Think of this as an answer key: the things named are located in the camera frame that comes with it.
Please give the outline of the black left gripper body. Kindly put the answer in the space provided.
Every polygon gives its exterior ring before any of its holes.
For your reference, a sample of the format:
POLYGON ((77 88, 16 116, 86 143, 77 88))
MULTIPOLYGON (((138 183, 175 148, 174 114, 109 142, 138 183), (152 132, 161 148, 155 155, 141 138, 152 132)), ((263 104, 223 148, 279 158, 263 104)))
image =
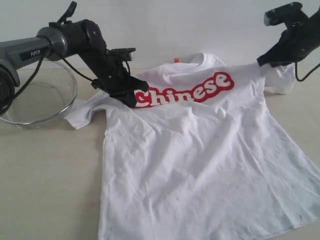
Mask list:
POLYGON ((92 65, 92 71, 96 75, 92 87, 106 92, 129 108, 137 105, 136 90, 148 90, 148 83, 132 76, 129 64, 123 58, 97 60, 92 65))

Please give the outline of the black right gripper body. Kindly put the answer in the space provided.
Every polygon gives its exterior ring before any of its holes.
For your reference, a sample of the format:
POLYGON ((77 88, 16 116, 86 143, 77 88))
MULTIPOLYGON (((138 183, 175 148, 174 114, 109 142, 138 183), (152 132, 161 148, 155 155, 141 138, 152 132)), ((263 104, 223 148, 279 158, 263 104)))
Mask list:
POLYGON ((302 61, 318 48, 318 24, 305 22, 285 30, 279 41, 257 58, 259 66, 285 66, 302 61))

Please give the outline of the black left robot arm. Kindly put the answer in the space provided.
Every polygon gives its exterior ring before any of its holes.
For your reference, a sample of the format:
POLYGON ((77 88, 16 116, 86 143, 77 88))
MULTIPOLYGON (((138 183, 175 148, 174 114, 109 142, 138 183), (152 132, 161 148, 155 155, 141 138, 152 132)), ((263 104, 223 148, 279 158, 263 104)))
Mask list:
POLYGON ((128 62, 135 48, 108 49, 99 26, 88 19, 72 22, 77 3, 72 1, 56 22, 41 28, 35 37, 0 44, 0 113, 4 114, 37 75, 44 59, 66 61, 78 55, 96 76, 94 89, 130 108, 135 108, 135 91, 149 85, 131 75, 128 62))

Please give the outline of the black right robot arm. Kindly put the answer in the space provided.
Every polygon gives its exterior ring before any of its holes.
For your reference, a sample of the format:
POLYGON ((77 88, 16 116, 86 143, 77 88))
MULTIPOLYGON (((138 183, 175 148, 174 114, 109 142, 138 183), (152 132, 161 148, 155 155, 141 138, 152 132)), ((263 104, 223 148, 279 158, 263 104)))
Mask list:
POLYGON ((307 16, 303 5, 294 1, 264 13, 265 26, 285 24, 278 42, 257 58, 259 66, 286 66, 304 60, 320 46, 320 11, 307 16))

